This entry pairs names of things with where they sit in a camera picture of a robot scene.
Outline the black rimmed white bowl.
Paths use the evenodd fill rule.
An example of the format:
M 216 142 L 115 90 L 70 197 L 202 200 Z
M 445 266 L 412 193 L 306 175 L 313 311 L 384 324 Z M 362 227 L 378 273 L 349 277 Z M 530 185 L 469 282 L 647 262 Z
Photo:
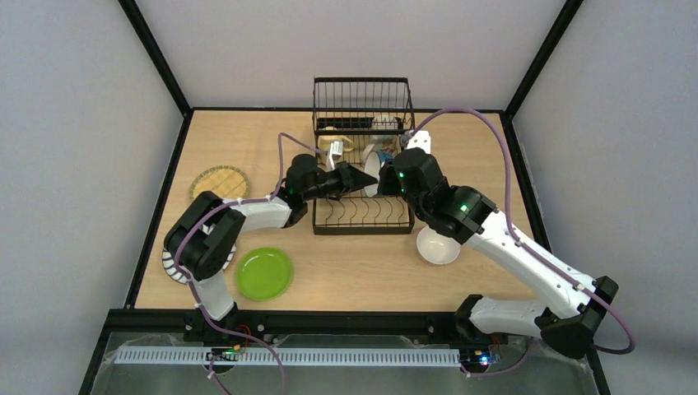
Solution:
M 372 151 L 365 160 L 364 172 L 380 181 L 379 172 L 381 168 L 387 163 L 388 160 L 392 160 L 393 156 L 388 152 L 384 151 Z M 364 188 L 365 195 L 368 198 L 372 198 L 379 194 L 379 184 L 375 183 Z

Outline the yellow ceramic mug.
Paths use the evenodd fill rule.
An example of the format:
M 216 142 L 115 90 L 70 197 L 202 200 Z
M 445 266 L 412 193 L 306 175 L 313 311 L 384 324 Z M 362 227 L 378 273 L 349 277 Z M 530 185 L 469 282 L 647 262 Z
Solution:
M 355 143 L 346 135 L 319 135 L 317 147 L 331 155 L 340 156 L 355 150 Z

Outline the black wire dish rack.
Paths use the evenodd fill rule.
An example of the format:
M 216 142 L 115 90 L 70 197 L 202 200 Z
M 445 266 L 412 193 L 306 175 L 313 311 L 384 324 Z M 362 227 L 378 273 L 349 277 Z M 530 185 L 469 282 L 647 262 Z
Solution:
M 313 88 L 313 130 L 319 135 L 346 135 L 355 150 L 342 155 L 346 162 L 364 171 L 361 152 L 369 141 L 374 117 L 391 114 L 403 121 L 404 132 L 415 125 L 409 81 L 406 77 L 316 77 Z M 402 136 L 392 156 L 403 148 Z M 312 227 L 317 235 L 407 235 L 415 218 L 397 197 L 367 197 L 363 190 L 339 199 L 319 199 L 313 205 Z

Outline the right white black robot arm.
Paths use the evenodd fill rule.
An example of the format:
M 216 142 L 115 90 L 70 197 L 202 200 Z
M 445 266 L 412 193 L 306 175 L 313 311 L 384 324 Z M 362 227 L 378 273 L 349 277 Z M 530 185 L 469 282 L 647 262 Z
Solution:
M 379 168 L 380 193 L 401 197 L 426 223 L 419 234 L 435 238 L 441 250 L 420 246 L 434 264 L 451 263 L 468 247 L 484 254 L 536 291 L 535 300 L 495 300 L 469 295 L 456 312 L 466 337 L 506 333 L 542 340 L 559 354 L 579 360 L 617 291 L 608 276 L 592 278 L 520 234 L 504 211 L 468 186 L 449 184 L 433 155 L 411 148 Z

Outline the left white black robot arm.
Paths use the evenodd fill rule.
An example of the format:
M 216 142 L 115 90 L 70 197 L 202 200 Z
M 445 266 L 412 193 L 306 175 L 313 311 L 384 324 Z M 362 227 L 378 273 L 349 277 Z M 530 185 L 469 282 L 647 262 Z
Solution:
M 196 307 L 219 321 L 236 307 L 223 267 L 241 234 L 292 227 L 307 214 L 310 201 L 340 198 L 378 182 L 346 162 L 324 170 L 314 156 L 300 154 L 266 197 L 231 200 L 200 193 L 167 232 L 163 249 L 170 268 L 189 285 Z

